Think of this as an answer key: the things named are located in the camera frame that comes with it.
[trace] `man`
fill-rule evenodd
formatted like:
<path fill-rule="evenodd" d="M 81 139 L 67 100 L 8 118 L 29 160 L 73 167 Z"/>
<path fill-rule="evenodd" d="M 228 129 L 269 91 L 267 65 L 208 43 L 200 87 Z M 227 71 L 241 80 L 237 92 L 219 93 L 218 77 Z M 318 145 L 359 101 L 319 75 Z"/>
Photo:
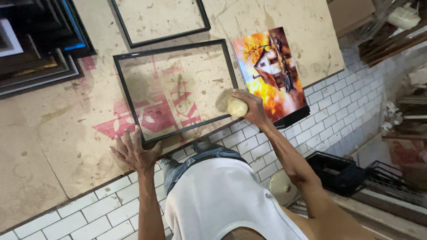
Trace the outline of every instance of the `man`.
<path fill-rule="evenodd" d="M 191 240 L 366 240 L 370 234 L 341 210 L 323 190 L 305 159 L 266 117 L 262 99 L 234 89 L 232 96 L 249 106 L 244 116 L 270 140 L 284 170 L 301 191 L 309 219 L 280 206 L 255 178 L 239 153 L 214 143 L 193 145 L 197 155 L 185 163 L 161 159 L 167 192 L 165 217 L 173 239 Z M 165 239 L 154 187 L 154 165 L 161 142 L 151 150 L 135 143 L 126 131 L 112 153 L 138 172 L 140 186 L 139 240 Z"/>

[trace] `white tank top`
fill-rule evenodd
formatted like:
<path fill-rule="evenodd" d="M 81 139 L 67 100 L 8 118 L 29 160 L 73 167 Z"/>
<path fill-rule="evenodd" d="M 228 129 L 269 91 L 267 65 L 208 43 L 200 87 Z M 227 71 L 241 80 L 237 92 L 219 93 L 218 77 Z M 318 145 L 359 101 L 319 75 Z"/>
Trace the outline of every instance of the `white tank top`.
<path fill-rule="evenodd" d="M 267 240 L 308 240 L 255 179 L 252 168 L 236 159 L 213 158 L 190 167 L 166 200 L 173 239 L 220 240 L 247 227 Z"/>

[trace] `cardboard box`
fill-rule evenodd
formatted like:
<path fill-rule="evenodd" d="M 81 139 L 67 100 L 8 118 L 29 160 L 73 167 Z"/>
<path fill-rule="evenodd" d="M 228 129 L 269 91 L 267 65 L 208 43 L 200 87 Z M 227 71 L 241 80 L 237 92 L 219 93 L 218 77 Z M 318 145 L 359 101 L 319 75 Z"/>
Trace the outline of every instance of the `cardboard box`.
<path fill-rule="evenodd" d="M 328 8 L 338 38 L 372 21 L 375 12 L 372 0 L 333 0 Z"/>

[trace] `jeans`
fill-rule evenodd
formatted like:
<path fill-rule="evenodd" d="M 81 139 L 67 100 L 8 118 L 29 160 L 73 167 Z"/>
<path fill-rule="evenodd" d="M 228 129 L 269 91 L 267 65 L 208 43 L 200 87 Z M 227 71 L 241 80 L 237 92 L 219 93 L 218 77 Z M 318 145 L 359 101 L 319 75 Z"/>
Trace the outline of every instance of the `jeans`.
<path fill-rule="evenodd" d="M 196 163 L 212 158 L 232 158 L 247 163 L 236 151 L 212 142 L 197 142 L 191 145 L 196 155 L 189 157 L 185 162 L 179 163 L 175 159 L 163 158 L 160 167 L 164 173 L 164 189 L 166 196 L 173 189 L 187 169 Z"/>

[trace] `man's left arm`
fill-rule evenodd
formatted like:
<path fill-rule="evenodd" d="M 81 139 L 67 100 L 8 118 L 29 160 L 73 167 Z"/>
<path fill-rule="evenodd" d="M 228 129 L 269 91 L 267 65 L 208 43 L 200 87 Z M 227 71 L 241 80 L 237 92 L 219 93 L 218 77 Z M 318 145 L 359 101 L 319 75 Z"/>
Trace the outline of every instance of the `man's left arm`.
<path fill-rule="evenodd" d="M 138 173 L 140 196 L 138 240 L 165 239 L 154 186 L 154 166 L 162 153 L 162 142 L 157 142 L 151 150 L 144 150 L 141 143 L 141 128 L 136 125 L 134 143 L 127 129 L 123 140 L 119 135 L 116 136 L 116 144 L 117 150 L 110 147 L 111 152 Z"/>

